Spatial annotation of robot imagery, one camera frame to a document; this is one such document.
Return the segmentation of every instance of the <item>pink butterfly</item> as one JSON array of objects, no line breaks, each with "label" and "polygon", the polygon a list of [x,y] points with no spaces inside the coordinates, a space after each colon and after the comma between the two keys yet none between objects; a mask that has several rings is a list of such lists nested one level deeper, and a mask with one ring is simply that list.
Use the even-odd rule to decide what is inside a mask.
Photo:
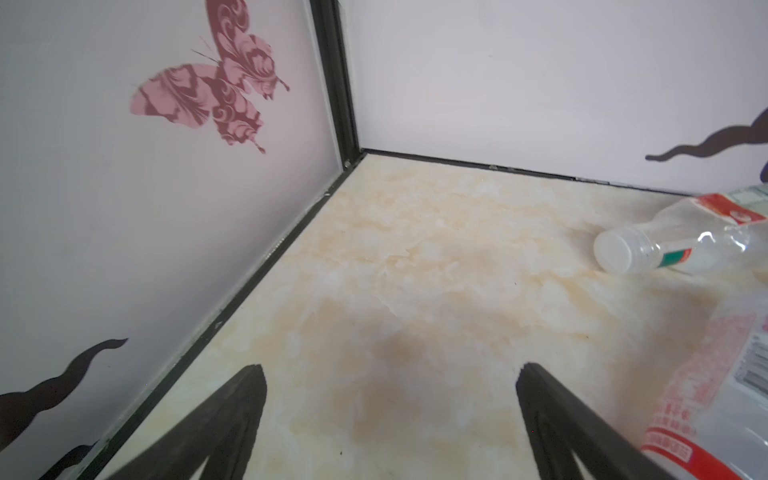
[{"label": "pink butterfly", "polygon": [[206,0],[206,10],[221,61],[166,68],[138,88],[131,113],[157,115],[192,128],[212,115],[228,144],[249,140],[265,153],[256,143],[264,125],[261,114],[243,93],[252,88],[271,100],[278,82],[286,91],[290,88],[275,74],[272,48],[246,34],[250,18],[244,0]]}]

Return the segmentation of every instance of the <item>plastic bottle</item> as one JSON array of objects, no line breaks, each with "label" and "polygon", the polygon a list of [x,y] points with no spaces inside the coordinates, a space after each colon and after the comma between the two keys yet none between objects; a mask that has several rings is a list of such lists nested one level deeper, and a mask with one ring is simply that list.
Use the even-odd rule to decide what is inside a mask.
[{"label": "plastic bottle", "polygon": [[768,291],[717,307],[641,451],[680,480],[768,478]]},{"label": "plastic bottle", "polygon": [[757,266],[768,259],[768,184],[684,198],[650,222],[604,231],[594,255],[609,273]]}]

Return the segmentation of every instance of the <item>beige marble floor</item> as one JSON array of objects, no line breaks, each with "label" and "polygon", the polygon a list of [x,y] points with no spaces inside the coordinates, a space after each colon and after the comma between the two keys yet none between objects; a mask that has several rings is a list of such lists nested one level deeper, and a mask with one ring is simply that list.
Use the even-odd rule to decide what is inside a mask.
[{"label": "beige marble floor", "polygon": [[246,478],[537,478],[528,361],[637,444],[715,304],[768,283],[596,271],[599,231],[676,200],[368,156],[102,476],[251,363],[269,394]]}]

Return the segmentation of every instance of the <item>white wall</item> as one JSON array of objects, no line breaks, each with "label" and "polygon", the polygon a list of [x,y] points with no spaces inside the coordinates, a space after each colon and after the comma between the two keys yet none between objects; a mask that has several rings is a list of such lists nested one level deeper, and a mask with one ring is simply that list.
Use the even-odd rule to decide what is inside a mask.
[{"label": "white wall", "polygon": [[[106,339],[62,404],[0,452],[38,478],[102,437],[340,172],[303,0],[248,0],[273,47],[266,149],[134,115],[136,87],[217,57],[196,0],[17,0],[0,15],[0,394]],[[205,43],[211,46],[208,50]]]},{"label": "white wall", "polygon": [[767,146],[644,159],[768,107],[764,0],[343,0],[363,147],[673,190]]}]

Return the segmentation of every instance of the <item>bottle cap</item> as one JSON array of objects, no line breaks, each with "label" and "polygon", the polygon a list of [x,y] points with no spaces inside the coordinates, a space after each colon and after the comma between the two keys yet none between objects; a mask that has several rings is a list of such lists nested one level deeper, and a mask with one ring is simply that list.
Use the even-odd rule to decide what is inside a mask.
[{"label": "bottle cap", "polygon": [[606,230],[594,239],[594,257],[609,273],[635,273],[652,270],[653,244],[642,230],[634,227]]}]

